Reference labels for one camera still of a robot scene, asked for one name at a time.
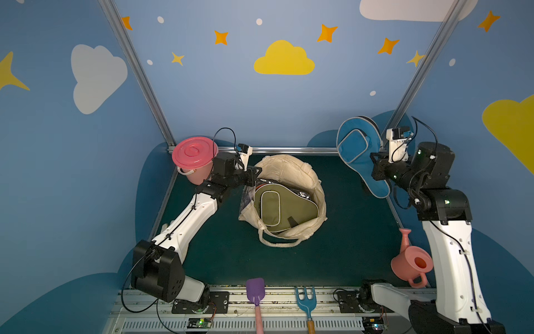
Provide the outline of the beige canvas tote bag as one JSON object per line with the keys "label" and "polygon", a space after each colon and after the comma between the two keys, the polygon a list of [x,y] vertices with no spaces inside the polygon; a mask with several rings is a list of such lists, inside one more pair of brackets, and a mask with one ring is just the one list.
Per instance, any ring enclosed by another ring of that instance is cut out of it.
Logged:
{"label": "beige canvas tote bag", "polygon": [[[312,166],[288,154],[278,154],[264,157],[256,167],[261,167],[262,172],[254,186],[243,190],[239,220],[256,228],[259,241],[269,247],[291,248],[308,240],[327,221],[324,190]],[[254,208],[255,188],[265,183],[278,183],[308,193],[318,205],[318,217],[285,232],[271,233]]]}

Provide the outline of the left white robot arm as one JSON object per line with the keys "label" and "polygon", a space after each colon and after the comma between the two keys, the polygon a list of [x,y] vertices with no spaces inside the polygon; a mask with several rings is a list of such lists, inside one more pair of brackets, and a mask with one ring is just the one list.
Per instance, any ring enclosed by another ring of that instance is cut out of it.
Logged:
{"label": "left white robot arm", "polygon": [[152,240],[137,243],[132,270],[127,275],[132,288],[158,301],[186,301],[199,311],[208,307],[208,285],[188,277],[183,262],[191,240],[216,213],[229,192],[255,184],[261,168],[249,167],[252,153],[253,149],[244,144],[234,153],[218,153],[213,158],[210,176],[197,186],[189,206]]}

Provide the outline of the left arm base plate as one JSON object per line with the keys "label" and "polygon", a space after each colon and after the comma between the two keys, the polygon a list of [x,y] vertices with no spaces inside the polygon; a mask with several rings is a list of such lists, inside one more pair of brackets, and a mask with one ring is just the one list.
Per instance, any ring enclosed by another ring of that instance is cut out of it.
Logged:
{"label": "left arm base plate", "polygon": [[229,292],[215,291],[210,292],[206,299],[206,305],[202,303],[193,303],[191,301],[176,299],[172,305],[172,314],[227,314],[229,307]]}

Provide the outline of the blue paddle case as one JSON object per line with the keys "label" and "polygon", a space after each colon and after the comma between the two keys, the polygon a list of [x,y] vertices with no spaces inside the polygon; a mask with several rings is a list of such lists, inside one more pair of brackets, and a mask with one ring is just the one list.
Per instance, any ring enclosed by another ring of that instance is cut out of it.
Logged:
{"label": "blue paddle case", "polygon": [[378,153],[381,146],[378,125],[369,117],[347,119],[338,129],[336,147],[342,161],[361,177],[373,196],[386,198],[391,191],[389,184],[372,177],[374,163],[371,153]]}

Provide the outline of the olive green paddle case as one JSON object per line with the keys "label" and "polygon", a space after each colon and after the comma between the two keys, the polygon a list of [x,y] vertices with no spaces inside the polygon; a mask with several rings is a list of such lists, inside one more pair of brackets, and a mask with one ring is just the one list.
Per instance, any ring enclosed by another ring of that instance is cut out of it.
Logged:
{"label": "olive green paddle case", "polygon": [[255,188],[254,208],[273,234],[318,217],[318,205],[308,193],[278,183],[265,183]]}

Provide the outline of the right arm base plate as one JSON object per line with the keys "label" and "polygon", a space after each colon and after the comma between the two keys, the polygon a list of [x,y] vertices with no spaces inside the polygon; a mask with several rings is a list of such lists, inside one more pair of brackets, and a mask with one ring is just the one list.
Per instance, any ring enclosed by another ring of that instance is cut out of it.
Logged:
{"label": "right arm base plate", "polygon": [[336,289],[333,298],[338,303],[341,313],[382,313],[391,312],[373,301],[371,293],[357,290]]}

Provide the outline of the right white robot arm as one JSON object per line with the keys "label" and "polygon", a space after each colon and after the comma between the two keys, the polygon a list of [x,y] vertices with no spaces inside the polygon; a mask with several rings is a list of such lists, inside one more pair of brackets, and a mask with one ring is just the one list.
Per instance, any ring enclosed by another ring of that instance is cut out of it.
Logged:
{"label": "right white robot arm", "polygon": [[478,281],[471,245],[472,215],[467,196],[448,187],[455,155],[442,144],[423,142],[409,160],[390,162],[371,154],[372,177],[405,190],[426,233],[437,296],[420,301],[388,283],[367,288],[369,304],[406,318],[416,333],[504,333],[492,319]]}

